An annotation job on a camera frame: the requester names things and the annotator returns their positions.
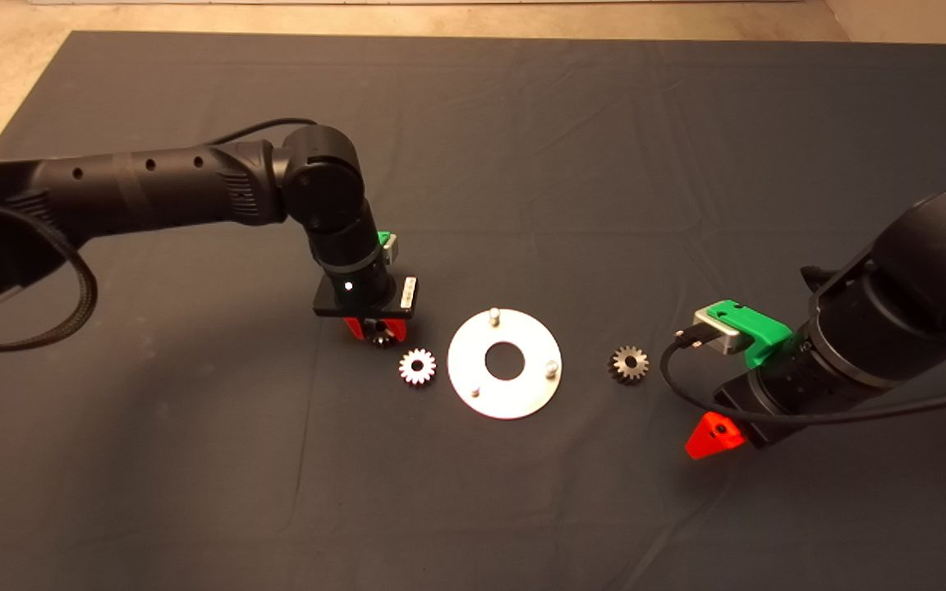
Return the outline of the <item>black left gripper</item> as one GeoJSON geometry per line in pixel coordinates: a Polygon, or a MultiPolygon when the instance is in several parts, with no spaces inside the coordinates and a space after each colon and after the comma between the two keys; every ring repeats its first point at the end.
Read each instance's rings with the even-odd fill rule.
{"type": "Polygon", "coordinates": [[[394,273],[384,258],[378,257],[345,273],[326,269],[313,298],[313,313],[345,318],[356,339],[365,339],[362,318],[391,319],[392,336],[406,339],[406,319],[414,318],[417,303],[418,277],[394,273]]]}

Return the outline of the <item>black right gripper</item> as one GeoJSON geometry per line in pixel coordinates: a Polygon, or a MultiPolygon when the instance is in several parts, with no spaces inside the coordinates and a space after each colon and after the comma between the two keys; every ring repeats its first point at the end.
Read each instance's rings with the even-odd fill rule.
{"type": "MultiPolygon", "coordinates": [[[[851,379],[831,366],[810,343],[788,343],[762,365],[729,379],[714,390],[713,401],[728,408],[765,415],[826,415],[855,408],[886,393],[851,379]]],[[[693,460],[746,444],[736,422],[705,412],[686,441],[693,460]]]]}

